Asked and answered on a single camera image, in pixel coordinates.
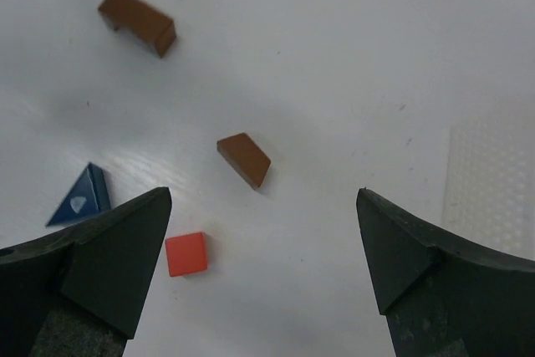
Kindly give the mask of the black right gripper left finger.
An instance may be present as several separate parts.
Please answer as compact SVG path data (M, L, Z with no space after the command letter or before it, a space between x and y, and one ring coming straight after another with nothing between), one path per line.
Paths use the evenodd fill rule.
M121 356L134 338L172 208L157 187L1 251L3 356Z

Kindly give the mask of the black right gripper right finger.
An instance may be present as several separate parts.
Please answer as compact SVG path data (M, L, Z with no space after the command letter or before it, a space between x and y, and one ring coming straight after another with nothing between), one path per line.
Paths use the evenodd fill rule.
M484 247L359 189L374 295L398 356L532 356L534 262Z

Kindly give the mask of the white perforated plastic basket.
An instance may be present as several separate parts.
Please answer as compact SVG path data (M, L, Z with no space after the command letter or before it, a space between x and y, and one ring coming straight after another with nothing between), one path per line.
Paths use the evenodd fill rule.
M451 129L441 225L483 246L534 257L534 131L472 120Z

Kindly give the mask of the brown wedge wood block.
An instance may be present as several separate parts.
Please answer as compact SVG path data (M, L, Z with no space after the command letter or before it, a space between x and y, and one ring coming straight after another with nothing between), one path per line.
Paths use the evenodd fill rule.
M257 190L262 186L271 159L247 133L220 139L217 150L251 188Z

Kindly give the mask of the brown arch wood block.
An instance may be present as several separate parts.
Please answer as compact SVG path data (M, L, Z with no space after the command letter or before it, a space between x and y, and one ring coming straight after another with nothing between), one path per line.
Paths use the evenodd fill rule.
M112 29L126 29L163 59L177 40L174 19L144 0L103 0L99 14Z

